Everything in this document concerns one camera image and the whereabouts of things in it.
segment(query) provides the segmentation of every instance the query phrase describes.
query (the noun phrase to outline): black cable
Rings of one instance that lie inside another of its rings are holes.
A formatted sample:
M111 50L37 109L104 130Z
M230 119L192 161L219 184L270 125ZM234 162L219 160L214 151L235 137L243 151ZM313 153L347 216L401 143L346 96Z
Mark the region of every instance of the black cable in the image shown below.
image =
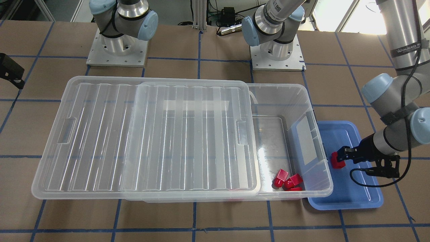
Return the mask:
M190 0L191 18L194 21L193 0Z
M258 7L260 7L260 6L263 6L264 4L261 4L261 5L258 5L258 6L254 6L254 7L252 7L252 8L248 8L248 9L245 9L245 10L242 10L242 11L238 11L238 12L236 12L235 14L238 14L238 13L241 13L241 12L246 12L246 11L249 11L249 10L253 10L253 9L256 9L256 8L258 8Z
M115 1L115 6L114 6L114 9L112 10L112 15L111 15L109 22L106 24L105 28L102 31L100 31L100 34L103 34L108 29L110 24L114 23L115 14L117 13L117 8L118 8L118 0Z
M417 39L418 39L418 42L421 42L421 25L420 25L420 21L419 21L418 7L417 7L416 0L412 0L412 8L413 8L412 10L414 11L415 27L416 27L416 31L417 31ZM418 64L420 62L420 58L421 58L421 48L419 48L417 50L417 59L415 61L415 65L414 65L411 73L409 73L408 77L406 78L406 81L404 82L403 87L402 87L402 101L401 101L401 107L402 108L404 108L406 106L406 86L407 86L409 80L411 80L415 71L417 70ZM386 186L391 186L393 184L398 183L399 181L401 181L406 176L406 174L409 171L409 168L411 167L411 163L412 163L411 124L410 124L408 117L405 117L405 127L406 127L406 139L408 141L408 163L406 165L406 168L405 168L405 171L403 172L403 174L397 180L390 182L390 183L387 183L387 184L384 184L384 185L367 185L367 184L361 184L353 178L352 173L354 171L364 171L364 169L362 169L362 168L355 168L355 169L352 169L350 171L350 178L352 179L353 182L355 182L356 184L358 184L360 186L365 186L365 187L386 187Z

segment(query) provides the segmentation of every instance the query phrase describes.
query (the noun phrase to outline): light blue joint cap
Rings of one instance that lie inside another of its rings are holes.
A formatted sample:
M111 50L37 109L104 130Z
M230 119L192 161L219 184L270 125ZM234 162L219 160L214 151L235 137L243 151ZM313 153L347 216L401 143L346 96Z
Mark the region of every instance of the light blue joint cap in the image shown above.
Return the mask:
M116 4L116 0L90 0L89 9L91 14L97 15L106 12Z
M411 131L420 144L430 144L430 108L415 110L411 118Z
M257 29L254 26L254 22L252 18L247 16L242 20L242 33L245 41L250 46L257 46L260 44L260 40L258 39Z
M158 14L154 11L150 11L148 15L146 15L145 20L140 26L139 33L137 38L144 41L149 41L154 37L155 32L158 27Z
M361 92L369 103L376 101L393 83L393 78L387 73L383 73L363 86Z
M304 8L300 5L294 12L289 16L290 19L301 22L304 16Z

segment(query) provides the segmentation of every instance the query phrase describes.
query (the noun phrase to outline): table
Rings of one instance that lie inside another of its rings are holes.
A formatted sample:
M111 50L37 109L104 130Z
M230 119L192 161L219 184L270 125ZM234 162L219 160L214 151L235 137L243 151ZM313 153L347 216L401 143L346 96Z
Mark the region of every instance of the table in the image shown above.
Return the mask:
M398 186L382 189L385 202L377 209L317 211L306 199L148 204L34 198L34 173L66 83L77 75L301 84L317 120L351 121L361 137L384 128L359 89L380 73L396 76L385 36L300 31L305 72L252 71L240 33L219 37L213 27L200 33L161 25L145 68L89 67L96 29L94 23L0 23L0 52L25 68L27 82L18 91L0 81L0 241L429 240L429 146L413 150L409 174ZM430 95L417 104L430 106Z

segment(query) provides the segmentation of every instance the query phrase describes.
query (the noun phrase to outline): blue tray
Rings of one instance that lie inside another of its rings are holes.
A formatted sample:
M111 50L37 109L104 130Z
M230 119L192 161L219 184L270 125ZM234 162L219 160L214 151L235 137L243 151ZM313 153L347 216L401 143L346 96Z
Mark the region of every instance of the blue tray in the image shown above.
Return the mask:
M361 138L357 127L348 121L319 121L317 123L332 174L333 193L325 198L308 198L310 205L318 210L378 208L382 206L384 198L380 188L359 186L349 176L351 169L369 168L371 167L370 162L354 164L352 160L347 160L345 161L346 166L342 169L334 169L330 164L330 158L334 151L338 151L342 146L355 147L360 143ZM376 177L369 177L364 172L356 171L353 176L360 183L378 185Z

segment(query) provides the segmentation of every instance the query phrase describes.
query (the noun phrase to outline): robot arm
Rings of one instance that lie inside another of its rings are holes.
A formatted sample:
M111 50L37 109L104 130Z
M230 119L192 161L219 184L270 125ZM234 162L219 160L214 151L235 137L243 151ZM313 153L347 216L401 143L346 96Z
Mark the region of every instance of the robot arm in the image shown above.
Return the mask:
M158 15L147 0L91 0L89 3L105 48L120 54L131 36L150 40L157 30Z
M304 0L270 0L255 14L242 20L242 31L250 46L260 46L269 59L283 61L293 52L293 40L304 15Z
M385 19L398 76L381 74L370 80L362 92L387 127L364 138L357 147L342 147L338 161L375 161L376 167L361 171L370 176L398 178L397 153L430 143L430 108L419 108L414 102L430 91L430 54L428 41L421 38L423 28L412 0L379 0L377 4Z
M293 11L300 9L303 2L270 0L258 8L253 17L246 17L242 22L246 42L250 46L266 46L265 50L271 53L270 59L282 60L274 56L282 56L294 38L300 23L292 21ZM406 174L410 160L405 173L400 176L397 153L430 143L430 108L420 109L413 102L430 91L430 54L428 41L422 39L423 28L414 0L377 0L377 4L385 19L391 57L398 76L392 78L381 74L370 80L362 93L387 127L364 138L357 147L340 148L337 160L352 159L354 163L375 161L374 168L354 170L364 171L370 176L401 177L399 181Z

